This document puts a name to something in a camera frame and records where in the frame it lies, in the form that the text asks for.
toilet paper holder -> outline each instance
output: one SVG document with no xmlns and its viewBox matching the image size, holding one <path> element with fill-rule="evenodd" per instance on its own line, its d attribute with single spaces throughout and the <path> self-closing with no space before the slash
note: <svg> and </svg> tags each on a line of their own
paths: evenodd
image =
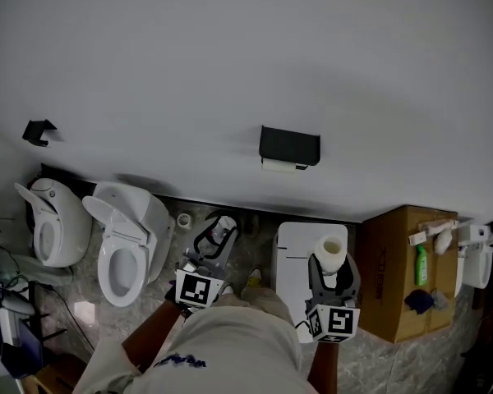
<svg viewBox="0 0 493 394">
<path fill-rule="evenodd" d="M 305 170 L 320 161 L 320 136 L 261 126 L 259 155 L 264 169 L 281 172 L 290 172 L 293 168 Z M 287 171 L 284 171 L 285 164 L 288 165 Z"/>
</svg>

shoe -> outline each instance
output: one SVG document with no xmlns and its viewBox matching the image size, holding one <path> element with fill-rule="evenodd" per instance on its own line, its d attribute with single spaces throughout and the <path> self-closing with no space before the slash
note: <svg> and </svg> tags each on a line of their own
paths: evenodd
<svg viewBox="0 0 493 394">
<path fill-rule="evenodd" d="M 246 285 L 248 287 L 261 287 L 261 270 L 258 267 L 251 271 Z"/>
<path fill-rule="evenodd" d="M 225 283 L 223 286 L 223 290 L 221 291 L 221 295 L 233 295 L 233 286 L 232 283 Z"/>
</svg>

white wall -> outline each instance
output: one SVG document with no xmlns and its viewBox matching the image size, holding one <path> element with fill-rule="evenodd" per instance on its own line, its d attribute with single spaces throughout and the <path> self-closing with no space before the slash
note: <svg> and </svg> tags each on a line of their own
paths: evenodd
<svg viewBox="0 0 493 394">
<path fill-rule="evenodd" d="M 0 131 L 95 179 L 362 220 L 493 218 L 493 0 L 0 0 Z M 322 136 L 263 172 L 260 126 Z"/>
<path fill-rule="evenodd" d="M 0 136 L 0 245 L 17 254 L 28 252 L 30 233 L 25 224 L 25 203 L 13 184 L 26 184 L 39 172 L 35 156 Z"/>
</svg>

toilet lid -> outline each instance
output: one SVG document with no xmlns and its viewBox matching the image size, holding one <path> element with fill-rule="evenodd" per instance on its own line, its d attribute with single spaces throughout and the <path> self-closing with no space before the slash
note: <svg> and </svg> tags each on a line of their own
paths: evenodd
<svg viewBox="0 0 493 394">
<path fill-rule="evenodd" d="M 112 236 L 104 239 L 97 272 L 106 299 L 115 306 L 128 306 L 148 283 L 148 250 L 136 242 Z"/>
<path fill-rule="evenodd" d="M 51 207 L 46 201 L 42 200 L 38 195 L 28 190 L 24 186 L 15 183 L 15 190 L 18 191 L 18 194 L 20 194 L 25 201 L 33 206 L 35 214 L 41 214 L 42 212 L 57 214 L 57 212 L 55 212 L 55 209 Z"/>
<path fill-rule="evenodd" d="M 62 224 L 55 214 L 42 212 L 35 218 L 33 245 L 35 254 L 43 265 L 60 251 L 62 242 Z"/>
<path fill-rule="evenodd" d="M 119 209 L 90 195 L 82 199 L 82 204 L 91 216 L 106 226 L 104 237 L 114 235 L 146 245 L 148 241 L 146 231 Z"/>
</svg>

person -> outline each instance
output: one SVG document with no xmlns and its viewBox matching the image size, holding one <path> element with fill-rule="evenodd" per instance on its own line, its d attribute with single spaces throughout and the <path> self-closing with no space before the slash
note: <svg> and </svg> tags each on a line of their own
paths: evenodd
<svg viewBox="0 0 493 394">
<path fill-rule="evenodd" d="M 122 344 L 98 344 L 74 393 L 336 393 L 338 345 L 318 344 L 307 381 L 288 308 L 260 283 L 255 268 L 241 299 L 225 285 L 158 355 L 182 311 L 166 299 Z"/>
</svg>

